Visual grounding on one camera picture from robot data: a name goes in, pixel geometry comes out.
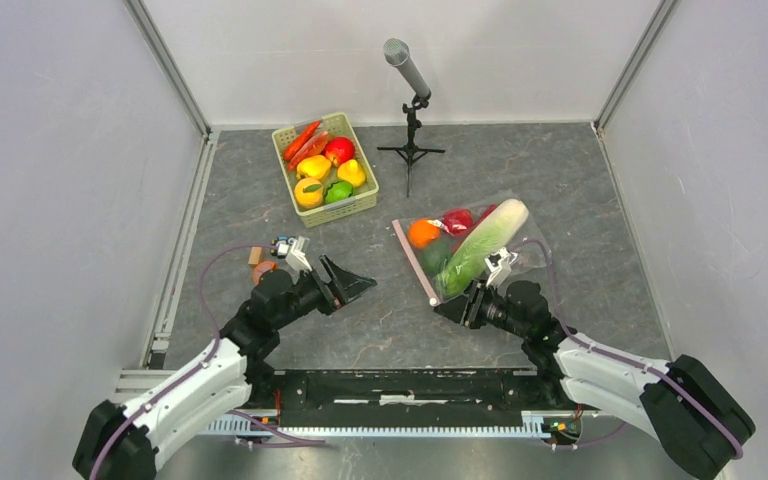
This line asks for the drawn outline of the clear zip top bag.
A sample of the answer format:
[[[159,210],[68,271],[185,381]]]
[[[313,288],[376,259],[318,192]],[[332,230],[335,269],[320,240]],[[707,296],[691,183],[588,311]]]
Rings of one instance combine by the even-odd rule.
[[[392,221],[428,304],[438,306],[477,279],[500,286],[547,266],[551,248],[525,202],[511,190],[430,215]]]

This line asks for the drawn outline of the fake green avocado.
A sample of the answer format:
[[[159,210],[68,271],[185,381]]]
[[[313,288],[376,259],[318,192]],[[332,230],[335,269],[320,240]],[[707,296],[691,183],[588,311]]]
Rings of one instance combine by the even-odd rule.
[[[449,242],[437,239],[419,251],[418,259],[423,272],[433,278],[445,268],[451,255]]]

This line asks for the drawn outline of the fake napa cabbage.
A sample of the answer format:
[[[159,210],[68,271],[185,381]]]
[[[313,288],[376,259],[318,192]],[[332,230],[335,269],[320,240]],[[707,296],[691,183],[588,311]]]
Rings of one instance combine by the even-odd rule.
[[[487,255],[506,247],[529,217],[519,199],[506,199],[475,227],[457,247],[433,284],[441,300],[460,294],[485,268]]]

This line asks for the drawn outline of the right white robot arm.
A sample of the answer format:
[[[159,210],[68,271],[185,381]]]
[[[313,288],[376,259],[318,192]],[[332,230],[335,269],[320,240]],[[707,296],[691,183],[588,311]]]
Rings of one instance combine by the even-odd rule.
[[[657,440],[697,479],[713,479],[755,434],[750,415],[698,359],[633,356],[596,342],[556,318],[538,284],[505,292],[483,281],[434,312],[468,329],[492,326],[517,336],[537,368],[537,392],[551,408],[593,407]]]

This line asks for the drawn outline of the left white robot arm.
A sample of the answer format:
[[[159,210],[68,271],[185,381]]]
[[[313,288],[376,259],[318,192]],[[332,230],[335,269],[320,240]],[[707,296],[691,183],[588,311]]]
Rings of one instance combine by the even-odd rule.
[[[237,313],[184,367],[131,400],[104,400],[85,423],[72,459],[84,479],[153,479],[166,462],[220,416],[274,394],[266,358],[281,328],[313,311],[331,315],[376,286],[372,278],[320,258],[327,273],[263,274]]]

